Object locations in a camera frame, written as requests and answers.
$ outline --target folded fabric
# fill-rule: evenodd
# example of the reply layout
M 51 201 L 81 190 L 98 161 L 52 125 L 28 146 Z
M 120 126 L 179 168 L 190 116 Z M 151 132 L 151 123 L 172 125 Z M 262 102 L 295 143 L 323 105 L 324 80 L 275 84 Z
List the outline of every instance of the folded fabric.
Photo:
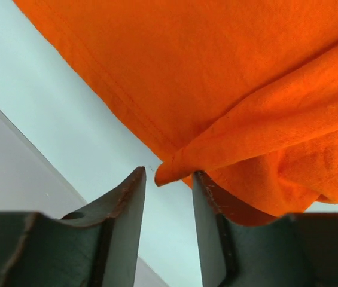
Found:
M 273 216 L 338 203 L 337 0 L 15 3 L 163 160 L 158 185 L 204 170 Z

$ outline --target orange cloth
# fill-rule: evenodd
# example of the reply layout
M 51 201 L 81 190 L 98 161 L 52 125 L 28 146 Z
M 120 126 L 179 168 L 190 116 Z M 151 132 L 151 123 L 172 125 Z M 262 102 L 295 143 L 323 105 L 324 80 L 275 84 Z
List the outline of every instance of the orange cloth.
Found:
M 338 0 L 15 3 L 163 160 L 158 185 L 205 170 L 274 216 L 338 203 Z

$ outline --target orange shirt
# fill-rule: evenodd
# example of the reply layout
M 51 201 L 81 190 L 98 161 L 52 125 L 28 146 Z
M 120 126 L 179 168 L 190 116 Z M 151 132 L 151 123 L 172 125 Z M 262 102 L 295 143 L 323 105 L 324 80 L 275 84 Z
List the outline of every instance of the orange shirt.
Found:
M 338 203 L 337 0 L 15 3 L 163 160 L 157 184 L 205 170 L 274 216 Z

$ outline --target orange towel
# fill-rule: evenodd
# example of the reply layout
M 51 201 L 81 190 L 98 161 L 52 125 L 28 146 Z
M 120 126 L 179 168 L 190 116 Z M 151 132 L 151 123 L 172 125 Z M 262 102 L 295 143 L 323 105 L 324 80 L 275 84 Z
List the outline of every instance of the orange towel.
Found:
M 158 185 L 205 170 L 274 216 L 338 203 L 338 0 L 15 3 L 163 160 Z

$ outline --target orange fabric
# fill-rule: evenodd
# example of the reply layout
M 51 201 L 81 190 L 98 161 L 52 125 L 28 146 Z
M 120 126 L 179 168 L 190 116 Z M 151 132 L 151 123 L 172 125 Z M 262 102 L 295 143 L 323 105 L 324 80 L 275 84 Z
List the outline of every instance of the orange fabric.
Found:
M 163 160 L 158 185 L 205 170 L 274 216 L 338 203 L 337 0 L 15 2 Z

